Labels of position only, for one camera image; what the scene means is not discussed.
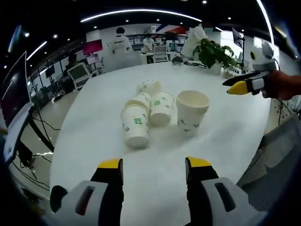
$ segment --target green leaves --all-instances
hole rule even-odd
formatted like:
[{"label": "green leaves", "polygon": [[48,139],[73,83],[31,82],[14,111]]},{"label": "green leaves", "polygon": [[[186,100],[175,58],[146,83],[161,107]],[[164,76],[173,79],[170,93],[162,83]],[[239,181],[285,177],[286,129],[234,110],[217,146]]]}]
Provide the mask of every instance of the green leaves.
[{"label": "green leaves", "polygon": [[207,67],[211,68],[215,63],[222,63],[224,68],[230,65],[236,66],[236,61],[232,59],[233,50],[229,46],[220,46],[220,44],[202,39],[197,43],[193,50],[193,55],[198,54],[199,60]]}]

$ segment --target potted plant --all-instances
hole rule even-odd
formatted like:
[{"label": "potted plant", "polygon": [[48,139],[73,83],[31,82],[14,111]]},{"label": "potted plant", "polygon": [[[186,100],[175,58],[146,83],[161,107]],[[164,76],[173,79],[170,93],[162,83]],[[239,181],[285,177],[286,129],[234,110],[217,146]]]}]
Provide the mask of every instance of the potted plant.
[{"label": "potted plant", "polygon": [[193,50],[193,55],[195,54],[208,69],[212,68],[213,73],[217,75],[221,73],[222,66],[227,69],[231,65],[236,65],[235,60],[232,59],[234,52],[229,46],[220,46],[207,38],[197,43]]}]

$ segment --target desk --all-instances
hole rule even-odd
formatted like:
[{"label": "desk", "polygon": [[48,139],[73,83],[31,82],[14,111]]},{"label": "desk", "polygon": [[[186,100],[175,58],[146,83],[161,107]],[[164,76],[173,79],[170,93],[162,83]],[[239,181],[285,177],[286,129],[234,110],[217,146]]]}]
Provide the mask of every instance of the desk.
[{"label": "desk", "polygon": [[[146,65],[147,64],[147,56],[153,56],[154,53],[141,53],[140,54],[140,58],[141,58],[141,62],[143,65]],[[174,57],[180,57],[181,54],[180,53],[177,53],[177,52],[167,52],[167,57],[168,57],[168,60],[171,61]]]},{"label": "desk", "polygon": [[[270,100],[232,96],[220,76],[207,69],[170,62],[130,67],[89,79],[71,106],[55,145],[50,187],[68,191],[90,180],[104,160],[123,158],[125,194],[122,226],[183,226],[190,221],[185,157],[211,162],[220,177],[236,183],[251,162],[267,123]],[[199,136],[184,139],[176,115],[164,128],[150,129],[150,147],[131,151],[122,139],[120,112],[136,85],[160,80],[176,96],[182,90],[206,93],[211,104]]]}]

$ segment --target paper cup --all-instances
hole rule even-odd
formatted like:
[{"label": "paper cup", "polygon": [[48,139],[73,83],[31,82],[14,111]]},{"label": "paper cup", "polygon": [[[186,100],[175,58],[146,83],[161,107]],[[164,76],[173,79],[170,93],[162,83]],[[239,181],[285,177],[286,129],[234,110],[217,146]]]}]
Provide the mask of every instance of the paper cup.
[{"label": "paper cup", "polygon": [[147,110],[147,112],[149,112],[151,107],[150,104],[151,104],[150,95],[147,93],[141,93],[135,96],[134,98],[130,99],[129,101],[127,101],[124,107],[127,107],[129,105],[140,105],[144,107]]},{"label": "paper cup", "polygon": [[151,98],[150,122],[154,126],[166,126],[173,113],[174,97],[161,91]]},{"label": "paper cup", "polygon": [[176,105],[180,130],[189,137],[197,135],[210,105],[209,98],[195,90],[182,91],[177,97]]},{"label": "paper cup", "polygon": [[137,86],[137,93],[148,93],[150,96],[162,90],[161,83],[159,81],[147,80]]},{"label": "paper cup", "polygon": [[123,109],[123,138],[128,147],[140,149],[149,143],[147,115],[147,110],[140,105],[129,105]]}]

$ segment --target cup logo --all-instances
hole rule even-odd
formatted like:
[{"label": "cup logo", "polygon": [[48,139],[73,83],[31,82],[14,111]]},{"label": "cup logo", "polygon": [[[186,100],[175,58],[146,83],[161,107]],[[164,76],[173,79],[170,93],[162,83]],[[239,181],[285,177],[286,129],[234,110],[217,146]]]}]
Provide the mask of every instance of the cup logo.
[{"label": "cup logo", "polygon": [[135,125],[142,125],[142,119],[141,118],[136,118],[134,119]]},{"label": "cup logo", "polygon": [[155,105],[155,106],[160,105],[160,101],[159,101],[159,100],[156,100],[156,101],[154,102],[154,105]]}]

